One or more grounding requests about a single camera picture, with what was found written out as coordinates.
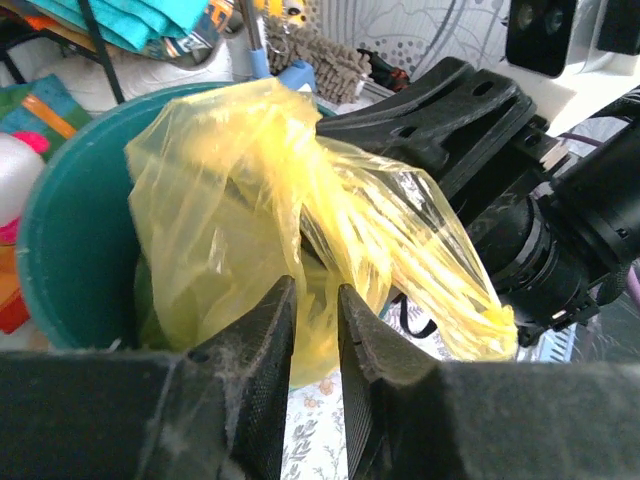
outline white patterned wall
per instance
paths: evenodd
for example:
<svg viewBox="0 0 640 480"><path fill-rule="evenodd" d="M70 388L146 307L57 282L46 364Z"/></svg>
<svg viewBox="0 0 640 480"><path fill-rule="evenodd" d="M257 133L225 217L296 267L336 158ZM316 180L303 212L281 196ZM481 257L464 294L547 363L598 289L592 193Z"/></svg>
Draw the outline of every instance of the white patterned wall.
<svg viewBox="0 0 640 480"><path fill-rule="evenodd" d="M419 76L446 56L476 67L504 55L508 0L307 0L312 25L346 45L378 51Z"/></svg>

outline yellow plastic bag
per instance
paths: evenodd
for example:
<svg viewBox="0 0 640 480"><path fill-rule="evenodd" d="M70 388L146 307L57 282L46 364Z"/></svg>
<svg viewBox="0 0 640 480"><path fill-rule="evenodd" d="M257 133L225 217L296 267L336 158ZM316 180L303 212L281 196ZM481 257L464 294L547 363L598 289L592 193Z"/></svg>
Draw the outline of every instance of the yellow plastic bag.
<svg viewBox="0 0 640 480"><path fill-rule="evenodd" d="M459 359L512 358L512 310L436 183L316 138L319 118L309 96L262 80L174 100L127 146L130 205L171 348L208 339L289 274L294 386L338 365L343 283L375 312L394 284Z"/></svg>

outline mop head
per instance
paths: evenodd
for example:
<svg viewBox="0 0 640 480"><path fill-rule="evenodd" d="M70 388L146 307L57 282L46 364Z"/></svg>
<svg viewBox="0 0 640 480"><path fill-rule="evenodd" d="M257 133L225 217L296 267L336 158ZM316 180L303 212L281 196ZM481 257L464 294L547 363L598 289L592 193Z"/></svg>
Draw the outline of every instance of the mop head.
<svg viewBox="0 0 640 480"><path fill-rule="evenodd" d="M354 103L371 73L369 56L355 48L332 42L313 30L288 24L277 17L265 21L267 53L273 75L295 60L310 63L315 70L318 95L335 103Z"/></svg>

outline teal bucket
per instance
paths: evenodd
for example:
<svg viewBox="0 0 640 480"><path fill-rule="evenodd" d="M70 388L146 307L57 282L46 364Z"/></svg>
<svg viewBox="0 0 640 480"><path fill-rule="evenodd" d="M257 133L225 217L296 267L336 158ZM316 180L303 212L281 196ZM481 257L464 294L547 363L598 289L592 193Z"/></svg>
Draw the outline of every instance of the teal bucket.
<svg viewBox="0 0 640 480"><path fill-rule="evenodd" d="M138 346L140 245L124 147L170 100L227 85L180 86L127 102L83 128L47 165L22 216L17 263L31 317L55 347Z"/></svg>

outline yellow toy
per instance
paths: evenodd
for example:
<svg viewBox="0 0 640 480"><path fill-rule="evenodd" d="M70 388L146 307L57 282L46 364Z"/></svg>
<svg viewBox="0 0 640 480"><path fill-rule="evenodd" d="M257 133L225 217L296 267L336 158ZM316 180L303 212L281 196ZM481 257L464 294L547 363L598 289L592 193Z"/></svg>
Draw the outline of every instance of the yellow toy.
<svg viewBox="0 0 640 480"><path fill-rule="evenodd" d="M307 6L304 0L254 0L256 8L271 17L283 17L302 27L307 22Z"/></svg>

